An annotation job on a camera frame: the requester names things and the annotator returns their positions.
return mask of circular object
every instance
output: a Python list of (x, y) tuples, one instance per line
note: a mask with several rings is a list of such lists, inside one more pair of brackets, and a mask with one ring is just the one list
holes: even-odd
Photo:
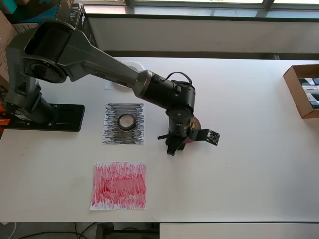
[(39, 78), (51, 83), (63, 83), (66, 80), (66, 76), (62, 72), (62, 70), (47, 63), (31, 64), (30, 69), (36, 78)]
[(120, 130), (128, 132), (136, 127), (136, 121), (132, 114), (123, 114), (118, 118)]

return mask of tape roll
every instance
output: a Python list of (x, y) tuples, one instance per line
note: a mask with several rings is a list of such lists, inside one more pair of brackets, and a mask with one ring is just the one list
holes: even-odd
[(132, 114), (123, 114), (118, 118), (120, 130), (128, 132), (136, 127), (136, 120)]

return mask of black mount plate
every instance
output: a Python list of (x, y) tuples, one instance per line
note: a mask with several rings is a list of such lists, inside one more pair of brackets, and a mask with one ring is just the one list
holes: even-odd
[(48, 124), (38, 124), (32, 121), (21, 120), (15, 115), (8, 114), (11, 119), (9, 126), (4, 126), (5, 129), (22, 129), (22, 130), (40, 130), (40, 131), (65, 131), (79, 132), (82, 126), (84, 116), (84, 105), (69, 105), (69, 104), (50, 104), (56, 114), (57, 120)]

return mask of white table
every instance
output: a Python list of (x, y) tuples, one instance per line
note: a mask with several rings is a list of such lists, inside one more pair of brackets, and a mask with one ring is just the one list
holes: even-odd
[[(104, 105), (141, 102), (87, 76), (41, 82), (50, 103), (84, 104), (79, 133), (6, 130), (0, 141), (0, 222), (319, 221), (319, 119), (301, 119), (282, 77), (314, 61), (119, 58), (162, 76), (183, 71), (195, 115), (218, 147), (166, 154), (165, 110), (145, 103), (145, 144), (102, 145)], [(90, 211), (97, 162), (147, 164), (145, 210)]]

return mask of black scribbles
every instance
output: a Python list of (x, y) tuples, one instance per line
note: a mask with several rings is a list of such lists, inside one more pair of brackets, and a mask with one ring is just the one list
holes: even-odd
[[(128, 132), (118, 127), (118, 118), (132, 114), (136, 127)], [(143, 144), (144, 143), (144, 103), (108, 103), (105, 106), (103, 143), (105, 144)]]

